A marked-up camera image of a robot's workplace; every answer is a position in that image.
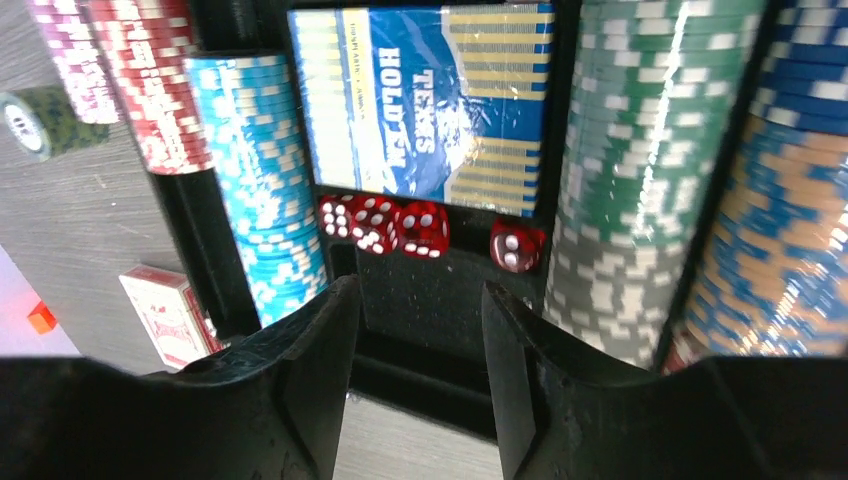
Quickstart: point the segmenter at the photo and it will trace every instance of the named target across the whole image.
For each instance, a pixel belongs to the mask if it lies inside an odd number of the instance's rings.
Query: black plastic case
[[[441,5],[446,2],[408,2],[404,5]],[[499,3],[499,2],[458,2]],[[203,50],[282,50],[290,61],[291,40],[286,12],[293,8],[387,6],[389,2],[320,2],[301,0],[191,0]],[[532,219],[519,219],[544,229],[550,238],[559,192],[571,76],[577,40],[580,2],[556,4],[552,70],[546,99],[539,202]],[[763,23],[773,23],[776,9]],[[763,44],[761,35],[758,45]],[[754,55],[746,85],[756,75],[762,48]],[[740,92],[730,132],[739,132],[752,88]],[[299,118],[303,128],[302,113]],[[727,136],[713,184],[724,185],[728,152],[735,150],[738,133]],[[189,278],[212,320],[224,336],[248,335],[259,328],[250,294],[211,171],[161,177],[154,175],[166,218],[186,265]],[[714,188],[715,195],[721,188]],[[316,187],[316,200],[343,190]],[[332,278],[358,273],[363,293],[363,315],[354,359],[351,387],[365,396],[402,410],[424,415],[467,433],[494,439],[488,377],[480,318],[483,282],[503,284],[540,312],[548,270],[550,245],[539,268],[512,274],[489,257],[489,232],[494,212],[448,206],[452,245],[436,260],[414,260],[401,253],[374,256],[350,242],[323,238]],[[702,222],[711,221],[707,208]],[[701,241],[693,244],[700,250]],[[687,289],[681,282],[681,291]],[[664,350],[667,338],[661,342]]]

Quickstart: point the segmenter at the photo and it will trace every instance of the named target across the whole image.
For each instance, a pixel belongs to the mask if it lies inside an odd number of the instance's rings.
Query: orange object
[[[35,329],[39,335],[44,335],[47,332],[52,331],[56,328],[56,317],[50,313],[50,310],[47,308],[47,305],[44,302],[38,302],[38,305],[27,315],[27,319],[29,319],[29,323],[32,324],[32,328]]]

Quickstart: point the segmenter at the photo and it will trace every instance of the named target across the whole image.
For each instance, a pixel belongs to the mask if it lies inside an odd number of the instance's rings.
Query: translucent red die
[[[524,273],[539,264],[545,246],[545,232],[498,218],[492,227],[489,253],[495,263],[513,273]]]
[[[333,237],[349,238],[356,198],[353,195],[325,195],[319,207],[321,230]]]
[[[398,236],[403,253],[438,258],[450,247],[450,225],[445,207],[433,202],[412,202],[400,212]]]
[[[350,231],[356,246],[377,255],[391,253],[398,245],[395,222],[400,208],[378,195],[362,195],[357,200]]]

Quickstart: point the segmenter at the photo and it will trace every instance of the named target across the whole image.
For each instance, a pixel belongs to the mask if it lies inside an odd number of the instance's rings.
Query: red playing card box
[[[181,369],[224,348],[185,274],[139,265],[119,278],[165,365]]]

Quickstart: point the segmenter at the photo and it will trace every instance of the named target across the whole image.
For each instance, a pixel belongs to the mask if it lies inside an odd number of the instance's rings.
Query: poker chip
[[[0,108],[21,149],[41,162],[109,140],[109,126],[82,123],[60,86],[2,93]]]
[[[94,0],[89,14],[147,169],[179,175],[213,168],[183,67],[197,49],[187,4]]]
[[[682,325],[717,354],[848,345],[848,10],[781,11]]]
[[[41,32],[74,112],[84,123],[109,125],[120,113],[106,75],[105,60],[92,41],[75,2],[39,3],[27,8]]]
[[[763,9],[584,2],[544,316],[609,355],[653,359]]]
[[[265,51],[203,52],[184,62],[263,327],[329,281],[285,63]]]

